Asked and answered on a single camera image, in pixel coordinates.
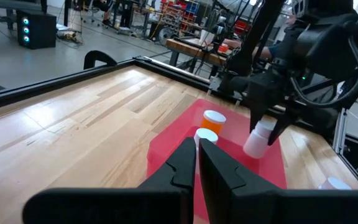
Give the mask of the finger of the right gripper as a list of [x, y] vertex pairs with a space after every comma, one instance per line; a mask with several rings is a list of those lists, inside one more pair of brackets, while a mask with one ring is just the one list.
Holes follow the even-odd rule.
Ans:
[[257, 123], [263, 118], [268, 106], [265, 103], [265, 95], [249, 94], [250, 109], [250, 132], [254, 130]]
[[295, 114], [291, 112], [285, 112], [282, 114], [275, 123], [275, 126], [270, 133], [268, 138], [268, 145], [271, 146], [278, 137], [284, 132], [284, 130], [291, 125], [292, 122], [295, 120]]

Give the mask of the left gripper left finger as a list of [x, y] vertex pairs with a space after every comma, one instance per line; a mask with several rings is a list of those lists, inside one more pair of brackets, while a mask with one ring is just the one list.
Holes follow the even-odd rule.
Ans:
[[24, 223], [193, 223], [196, 144], [186, 138], [136, 188], [52, 188], [32, 196]]

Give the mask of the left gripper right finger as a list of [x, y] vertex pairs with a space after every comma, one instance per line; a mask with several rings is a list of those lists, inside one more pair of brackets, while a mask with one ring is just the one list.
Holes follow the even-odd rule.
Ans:
[[286, 190], [207, 139], [200, 178], [210, 223], [358, 223], [358, 190]]

